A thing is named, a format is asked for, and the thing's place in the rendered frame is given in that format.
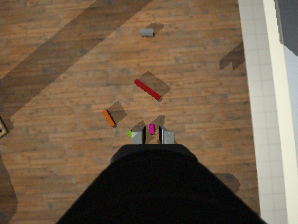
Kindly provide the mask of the red rod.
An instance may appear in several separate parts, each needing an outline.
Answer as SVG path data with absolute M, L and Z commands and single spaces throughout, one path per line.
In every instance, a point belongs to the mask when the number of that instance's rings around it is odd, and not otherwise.
M 160 95 L 157 94 L 155 91 L 153 91 L 152 89 L 150 89 L 148 86 L 146 86 L 144 83 L 142 83 L 141 81 L 139 81 L 137 78 L 134 81 L 134 83 L 136 85 L 138 85 L 140 88 L 142 88 L 143 90 L 145 90 L 147 93 L 149 93 L 151 96 L 153 96 L 154 98 L 156 98 L 157 100 L 160 99 Z

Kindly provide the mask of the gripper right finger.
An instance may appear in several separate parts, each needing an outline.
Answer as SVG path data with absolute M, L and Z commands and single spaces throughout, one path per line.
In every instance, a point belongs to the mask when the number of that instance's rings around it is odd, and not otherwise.
M 174 144 L 174 131 L 168 131 L 164 126 L 159 126 L 159 140 L 161 144 Z

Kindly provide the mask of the grey rod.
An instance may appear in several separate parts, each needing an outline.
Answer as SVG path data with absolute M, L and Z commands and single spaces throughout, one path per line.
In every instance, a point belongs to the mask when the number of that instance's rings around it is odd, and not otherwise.
M 140 28 L 140 35 L 141 36 L 153 36 L 153 29 Z

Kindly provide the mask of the lime green rod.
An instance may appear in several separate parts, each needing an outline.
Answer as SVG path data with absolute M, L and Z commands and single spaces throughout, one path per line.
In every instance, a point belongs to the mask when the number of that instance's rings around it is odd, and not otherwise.
M 130 130 L 129 132 L 127 132 L 127 134 L 128 134 L 129 137 L 132 139 L 132 130 Z

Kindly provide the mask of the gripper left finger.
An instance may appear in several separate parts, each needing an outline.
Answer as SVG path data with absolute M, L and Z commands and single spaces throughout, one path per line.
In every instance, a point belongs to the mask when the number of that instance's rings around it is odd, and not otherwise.
M 145 144 L 146 126 L 141 126 L 138 131 L 132 132 L 132 144 Z

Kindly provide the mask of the orange rod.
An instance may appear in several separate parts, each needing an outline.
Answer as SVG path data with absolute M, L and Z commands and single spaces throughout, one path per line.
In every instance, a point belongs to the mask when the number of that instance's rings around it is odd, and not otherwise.
M 112 116 L 110 115 L 108 110 L 104 110 L 102 112 L 105 116 L 105 118 L 107 119 L 108 123 L 110 124 L 111 127 L 113 127 L 114 125 L 116 125 L 116 123 L 114 122 Z

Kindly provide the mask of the small magenta block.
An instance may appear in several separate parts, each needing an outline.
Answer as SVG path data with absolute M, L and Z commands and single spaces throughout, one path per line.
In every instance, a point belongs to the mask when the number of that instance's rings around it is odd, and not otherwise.
M 154 124 L 149 124 L 149 133 L 154 133 Z

